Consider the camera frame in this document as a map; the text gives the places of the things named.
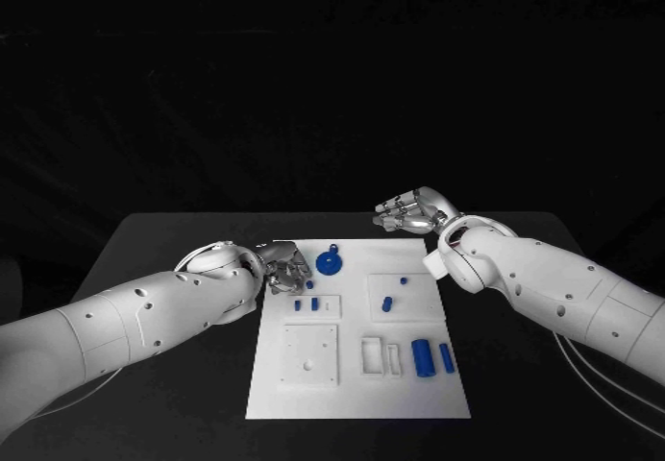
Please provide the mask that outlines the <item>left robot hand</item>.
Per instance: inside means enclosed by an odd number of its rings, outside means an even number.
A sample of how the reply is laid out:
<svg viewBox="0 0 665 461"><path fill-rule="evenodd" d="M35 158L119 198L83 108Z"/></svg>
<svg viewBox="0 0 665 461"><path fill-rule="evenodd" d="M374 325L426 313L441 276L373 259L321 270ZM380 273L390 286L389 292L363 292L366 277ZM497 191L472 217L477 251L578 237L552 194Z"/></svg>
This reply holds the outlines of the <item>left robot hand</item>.
<svg viewBox="0 0 665 461"><path fill-rule="evenodd" d="M273 241L256 248L262 260L267 287L273 295L299 296L312 270L295 241Z"/></svg>

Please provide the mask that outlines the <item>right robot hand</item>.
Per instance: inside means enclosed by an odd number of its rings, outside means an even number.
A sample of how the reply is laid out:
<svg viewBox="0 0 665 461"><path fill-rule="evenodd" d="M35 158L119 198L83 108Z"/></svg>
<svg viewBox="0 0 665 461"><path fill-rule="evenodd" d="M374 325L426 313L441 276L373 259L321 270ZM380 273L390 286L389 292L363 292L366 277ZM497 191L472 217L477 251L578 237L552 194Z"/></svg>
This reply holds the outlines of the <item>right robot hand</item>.
<svg viewBox="0 0 665 461"><path fill-rule="evenodd" d="M441 233L464 213L429 186L400 194L376 207L373 224L386 231Z"/></svg>

